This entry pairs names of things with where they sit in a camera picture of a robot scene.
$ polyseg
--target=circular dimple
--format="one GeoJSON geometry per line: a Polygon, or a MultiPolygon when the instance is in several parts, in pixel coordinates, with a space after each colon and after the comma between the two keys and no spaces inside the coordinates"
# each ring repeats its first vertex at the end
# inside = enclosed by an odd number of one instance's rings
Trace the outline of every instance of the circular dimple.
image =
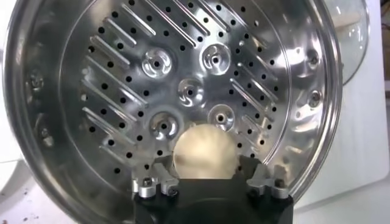
{"type": "Polygon", "coordinates": [[[178,94],[183,106],[193,107],[203,102],[205,93],[200,81],[184,79],[179,83],[178,94]]]}
{"type": "Polygon", "coordinates": [[[207,122],[224,131],[229,131],[234,126],[235,115],[233,110],[224,104],[213,107],[207,117],[207,122]]]}
{"type": "Polygon", "coordinates": [[[201,61],[210,74],[223,75],[232,62],[230,49],[222,44],[213,44],[203,51],[201,61]]]}
{"type": "Polygon", "coordinates": [[[164,50],[155,48],[145,54],[142,69],[147,76],[160,79],[171,71],[172,59],[164,50]]]}
{"type": "Polygon", "coordinates": [[[159,112],[152,117],[149,130],[159,141],[172,140],[179,132],[179,123],[171,113],[159,112]]]}

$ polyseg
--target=metal rim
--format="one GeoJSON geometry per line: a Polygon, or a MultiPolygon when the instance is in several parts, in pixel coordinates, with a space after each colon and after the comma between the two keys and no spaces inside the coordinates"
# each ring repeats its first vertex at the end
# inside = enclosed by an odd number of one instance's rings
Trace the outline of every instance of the metal rim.
{"type": "MultiPolygon", "coordinates": [[[[305,190],[309,187],[311,182],[314,180],[317,175],[319,168],[324,162],[325,157],[327,156],[328,150],[330,148],[333,136],[335,134],[336,124],[338,122],[339,111],[341,107],[341,94],[342,94],[342,84],[338,75],[332,74],[341,74],[340,67],[340,58],[339,58],[339,49],[336,43],[336,35],[332,29],[332,22],[327,13],[327,9],[325,4],[322,1],[318,0],[307,0],[307,4],[310,4],[315,12],[312,12],[315,15],[315,18],[321,18],[322,21],[319,21],[321,24],[321,31],[326,37],[324,42],[332,49],[333,55],[327,55],[327,60],[332,61],[336,58],[338,61],[335,64],[335,67],[330,68],[331,71],[327,71],[329,80],[331,80],[331,84],[328,85],[327,92],[331,93],[327,95],[327,99],[331,101],[330,107],[326,109],[324,113],[325,123],[323,124],[326,132],[324,132],[321,136],[321,140],[319,142],[318,148],[322,150],[316,150],[316,153],[313,155],[312,163],[305,169],[303,175],[296,182],[295,189],[291,190],[291,193],[295,196],[296,199],[299,199],[305,190]]],[[[16,56],[15,49],[17,49],[17,43],[12,39],[14,35],[25,34],[26,36],[30,32],[28,27],[21,27],[19,23],[21,21],[21,17],[30,17],[30,19],[34,18],[34,15],[20,15],[20,12],[25,12],[26,9],[26,1],[18,0],[16,3],[12,19],[9,25],[9,30],[7,32],[6,39],[6,48],[5,48],[5,57],[3,63],[3,71],[4,74],[21,74],[22,71],[14,71],[11,64],[13,63],[13,59],[16,56]]],[[[7,107],[7,114],[12,125],[13,132],[16,135],[16,138],[19,142],[23,150],[24,157],[26,158],[26,162],[31,170],[34,170],[33,175],[36,180],[39,182],[40,186],[45,189],[46,193],[64,210],[66,213],[70,214],[77,220],[97,220],[96,217],[88,217],[87,215],[81,216],[78,211],[85,211],[86,214],[90,214],[89,210],[85,207],[81,206],[78,201],[70,201],[71,204],[67,204],[64,198],[67,196],[65,191],[59,191],[54,187],[56,182],[50,179],[50,176],[44,173],[47,167],[42,164],[34,163],[34,158],[40,156],[40,149],[35,142],[35,136],[32,133],[29,133],[25,127],[29,121],[26,118],[27,111],[23,108],[18,100],[22,99],[23,96],[20,96],[21,93],[18,93],[13,89],[15,86],[15,81],[11,79],[9,75],[5,75],[3,77],[3,86],[4,86],[4,97],[5,104],[7,107]]]]}

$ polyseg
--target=bread dough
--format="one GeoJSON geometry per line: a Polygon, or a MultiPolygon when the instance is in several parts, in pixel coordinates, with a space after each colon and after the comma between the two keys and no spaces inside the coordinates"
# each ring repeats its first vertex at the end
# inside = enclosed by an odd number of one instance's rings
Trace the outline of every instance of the bread dough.
{"type": "Polygon", "coordinates": [[[231,179],[238,166],[233,139],[210,124],[191,127],[176,143],[176,172],[184,179],[231,179]]]}

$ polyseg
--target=stainless steel steamer basket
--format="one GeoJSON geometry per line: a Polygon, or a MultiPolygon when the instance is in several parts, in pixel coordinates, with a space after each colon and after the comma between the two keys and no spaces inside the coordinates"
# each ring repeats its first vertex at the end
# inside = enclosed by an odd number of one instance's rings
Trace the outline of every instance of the stainless steel steamer basket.
{"type": "Polygon", "coordinates": [[[320,0],[19,0],[3,85],[48,195],[79,222],[126,223],[132,172],[206,122],[298,200],[335,133],[339,59],[320,0]]]}

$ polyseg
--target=metal bracket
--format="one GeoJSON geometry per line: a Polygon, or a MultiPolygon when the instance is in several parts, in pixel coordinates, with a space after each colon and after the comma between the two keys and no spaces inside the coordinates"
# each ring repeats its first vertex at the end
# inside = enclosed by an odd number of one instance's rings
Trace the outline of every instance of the metal bracket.
{"type": "Polygon", "coordinates": [[[170,197],[175,196],[178,193],[179,180],[172,177],[162,163],[154,164],[153,168],[161,180],[161,192],[170,197]]]}
{"type": "Polygon", "coordinates": [[[281,179],[266,178],[267,166],[258,164],[253,177],[246,181],[248,186],[255,189],[256,194],[261,196],[264,194],[266,186],[271,188],[271,195],[274,198],[286,199],[289,191],[285,186],[285,182],[281,179]]]}
{"type": "Polygon", "coordinates": [[[132,192],[141,198],[151,198],[157,193],[157,185],[161,185],[161,193],[173,197],[177,195],[179,180],[172,177],[162,163],[153,165],[157,177],[135,177],[132,180],[132,192]]]}

